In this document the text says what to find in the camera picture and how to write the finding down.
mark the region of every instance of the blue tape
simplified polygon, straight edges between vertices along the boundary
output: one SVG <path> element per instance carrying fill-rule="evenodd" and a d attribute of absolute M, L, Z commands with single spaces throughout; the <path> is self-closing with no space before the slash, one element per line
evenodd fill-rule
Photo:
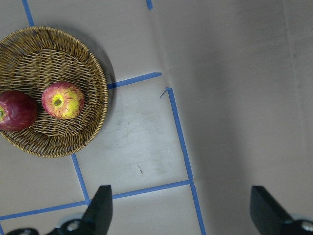
<path fill-rule="evenodd" d="M 44 208 L 44 209 L 33 210 L 33 211 L 26 211 L 26 212 L 21 212 L 21 213 L 17 213 L 17 214 L 9 214 L 9 215 L 0 216 L 0 221 L 6 220 L 6 219 L 14 219 L 14 218 L 28 216 L 28 215 L 53 212 L 53 211 L 68 209 L 68 208 L 72 208 L 72 207 L 83 206 L 83 205 L 86 205 L 86 201 L 74 202 L 74 203 L 64 204 L 64 205 L 55 206 L 55 207 L 48 207 L 48 208 Z"/>
<path fill-rule="evenodd" d="M 146 0 L 146 2 L 147 2 L 147 7 L 148 7 L 148 9 L 151 11 L 152 8 L 153 8 L 152 0 Z"/>
<path fill-rule="evenodd" d="M 131 192 L 125 192 L 125 193 L 113 195 L 113 199 L 122 198 L 122 197 L 129 197 L 129 196 L 134 196 L 134 195 L 138 195 L 138 194 L 154 192 L 154 191 L 158 191 L 158 190 L 162 190 L 162 189 L 179 187 L 179 186 L 188 185 L 188 184 L 190 184 L 190 181 L 185 180 L 185 181 L 175 182 L 175 183 L 166 184 L 166 185 L 160 185 L 160 186 L 151 187 L 151 188 L 144 188 L 144 189 L 139 189 L 139 190 L 135 190 L 135 191 L 131 191 Z"/>
<path fill-rule="evenodd" d="M 0 224 L 0 235 L 4 235 L 4 231 L 3 231 L 2 227 L 1 227 L 1 224 Z"/>
<path fill-rule="evenodd" d="M 162 73 L 161 72 L 152 72 L 146 75 L 142 75 L 139 77 L 133 77 L 124 81 L 120 81 L 120 82 L 114 82 L 111 84 L 108 84 L 108 89 L 113 89 L 113 88 L 117 88 L 117 87 L 122 87 L 122 86 L 126 86 L 135 82 L 141 82 L 150 78 L 155 78 L 155 77 L 159 77 L 161 76 Z"/>
<path fill-rule="evenodd" d="M 87 188 L 86 188 L 86 185 L 85 185 L 85 182 L 84 182 L 84 179 L 83 179 L 82 172 L 81 172 L 80 167 L 78 165 L 76 154 L 73 153 L 71 156 L 72 156 L 72 160 L 73 160 L 73 163 L 74 163 L 74 166 L 75 166 L 75 170 L 76 170 L 76 173 L 77 173 L 77 176 L 78 176 L 78 180 L 79 180 L 80 186 L 81 186 L 83 194 L 84 194 L 85 201 L 86 201 L 87 204 L 89 204 L 90 199 L 89 199 L 89 196 L 88 196 L 88 192 L 87 192 Z"/>
<path fill-rule="evenodd" d="M 200 209 L 200 204 L 199 204 L 199 199 L 198 199 L 198 194 L 197 194 L 196 186 L 193 181 L 191 181 L 190 183 L 190 188 L 191 188 L 192 197 L 194 198 L 194 203 L 195 203 L 195 208 L 196 208 L 196 213 L 198 217 L 201 234 L 206 235 L 204 222 L 203 222 L 201 209 Z"/>
<path fill-rule="evenodd" d="M 179 138 L 179 142 L 180 142 L 180 147 L 181 147 L 182 153 L 184 154 L 184 161 L 185 161 L 185 165 L 186 165 L 188 179 L 192 180 L 194 177 L 192 175 L 192 170 L 191 170 L 191 165 L 190 165 L 190 161 L 189 161 L 189 157 L 188 157 L 187 147 L 185 144 L 184 135 L 182 133 L 182 128 L 181 128 L 181 124 L 180 124 L 180 120 L 179 120 L 179 116 L 178 116 L 174 92 L 173 92 L 173 89 L 169 88 L 169 87 L 166 88 L 166 91 L 168 92 L 168 96 L 170 98 L 170 102 L 171 102 L 171 106 L 172 106 L 172 112 L 173 112 L 175 125 L 176 125 L 176 130 L 177 130 L 177 134 L 178 134 L 178 138 Z"/>
<path fill-rule="evenodd" d="M 26 13 L 26 16 L 27 16 L 27 19 L 28 19 L 29 26 L 34 26 L 35 24 L 34 24 L 34 21 L 33 21 L 33 17 L 31 16 L 31 12 L 30 12 L 27 0 L 22 0 L 22 3 L 23 3 L 23 6 L 24 6 L 24 9 L 25 9 L 25 13 Z"/>

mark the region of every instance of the metal bolt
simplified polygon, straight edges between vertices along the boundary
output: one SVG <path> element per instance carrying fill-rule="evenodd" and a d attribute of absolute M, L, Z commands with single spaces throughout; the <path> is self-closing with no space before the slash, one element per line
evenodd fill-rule
<path fill-rule="evenodd" d="M 313 223 L 309 221 L 303 221 L 301 227 L 309 232 L 313 232 Z"/>
<path fill-rule="evenodd" d="M 74 231 L 79 227 L 79 220 L 74 220 L 67 226 L 67 230 Z"/>
<path fill-rule="evenodd" d="M 31 231 L 28 229 L 25 229 L 23 232 L 21 232 L 19 235 L 30 235 Z"/>

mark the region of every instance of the dark red apple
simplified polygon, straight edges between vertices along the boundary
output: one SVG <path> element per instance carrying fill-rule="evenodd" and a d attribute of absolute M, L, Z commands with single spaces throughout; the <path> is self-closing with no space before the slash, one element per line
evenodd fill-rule
<path fill-rule="evenodd" d="M 31 126 L 37 118 L 37 103 L 19 91 L 0 94 L 0 130 L 21 131 Z"/>
<path fill-rule="evenodd" d="M 84 107 L 82 91 L 70 82 L 57 82 L 49 86 L 41 97 L 48 114 L 59 119 L 74 118 Z"/>

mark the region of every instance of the apple stem cavity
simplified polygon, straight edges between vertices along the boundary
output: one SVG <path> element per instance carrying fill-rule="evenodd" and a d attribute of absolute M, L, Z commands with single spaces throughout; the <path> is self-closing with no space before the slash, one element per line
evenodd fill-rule
<path fill-rule="evenodd" d="M 61 101 L 60 99 L 57 99 L 57 100 L 54 102 L 54 105 L 55 105 L 55 106 L 59 106 L 61 103 L 62 103 L 62 101 Z"/>

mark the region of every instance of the wicker basket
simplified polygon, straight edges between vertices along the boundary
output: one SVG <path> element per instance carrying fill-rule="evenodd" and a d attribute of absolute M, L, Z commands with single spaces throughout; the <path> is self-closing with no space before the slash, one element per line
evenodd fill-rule
<path fill-rule="evenodd" d="M 79 116 L 60 120 L 42 107 L 51 84 L 68 81 L 85 95 Z M 50 27 L 18 30 L 0 42 L 0 92 L 18 90 L 38 103 L 36 122 L 19 132 L 0 131 L 19 149 L 41 157 L 63 157 L 87 146 L 99 132 L 108 108 L 108 87 L 100 64 L 73 36 Z"/>

